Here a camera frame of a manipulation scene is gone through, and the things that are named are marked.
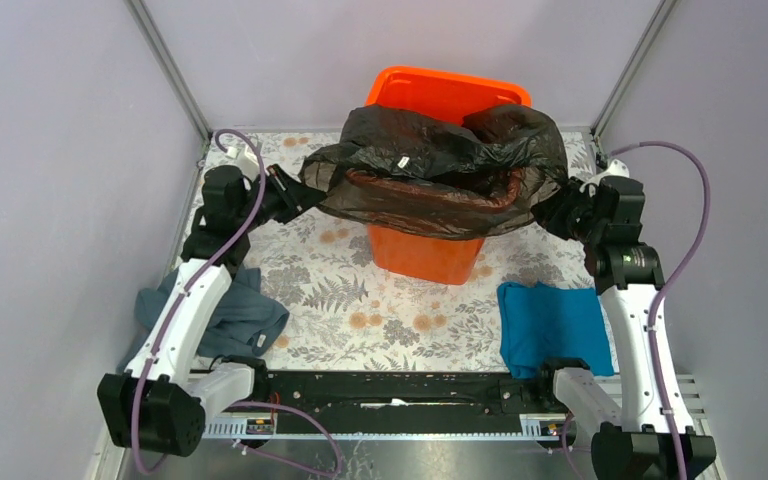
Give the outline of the black trash bag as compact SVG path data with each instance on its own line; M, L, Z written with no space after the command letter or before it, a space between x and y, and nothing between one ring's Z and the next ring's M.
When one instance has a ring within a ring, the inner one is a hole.
M337 143L307 156L300 181L331 216L445 240L499 236L569 180L555 121L505 104L461 124L370 105L352 110Z

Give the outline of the orange plastic trash bin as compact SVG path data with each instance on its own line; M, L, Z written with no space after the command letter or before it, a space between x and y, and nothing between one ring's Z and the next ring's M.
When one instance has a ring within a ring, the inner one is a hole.
M503 104L531 106L530 94L509 82L411 66L391 66L376 77L366 103L406 109L460 124L463 117ZM376 266L391 273L445 285L469 279L482 238L443 240L368 226Z

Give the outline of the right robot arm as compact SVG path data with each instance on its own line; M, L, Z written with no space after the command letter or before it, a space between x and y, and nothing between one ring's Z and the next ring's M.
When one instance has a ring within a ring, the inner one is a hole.
M656 250L640 239L640 182L572 178L532 212L547 232L584 247L585 265L608 317L619 365L615 401L579 359L552 361L533 386L535 402L564 406L591 437L600 479L695 479L716 460L712 436L697 432L675 373L663 311L667 291Z

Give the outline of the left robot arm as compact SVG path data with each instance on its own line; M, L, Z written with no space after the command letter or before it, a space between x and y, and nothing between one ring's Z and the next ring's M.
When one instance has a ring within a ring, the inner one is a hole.
M197 347L250 248L248 234L270 220L286 224L326 194L280 166L248 179L235 165L208 170L184 243L182 264L147 339L121 374L106 374L97 397L117 447L187 457L206 426L234 403L256 411L270 385L254 367L232 362L196 382L189 374Z

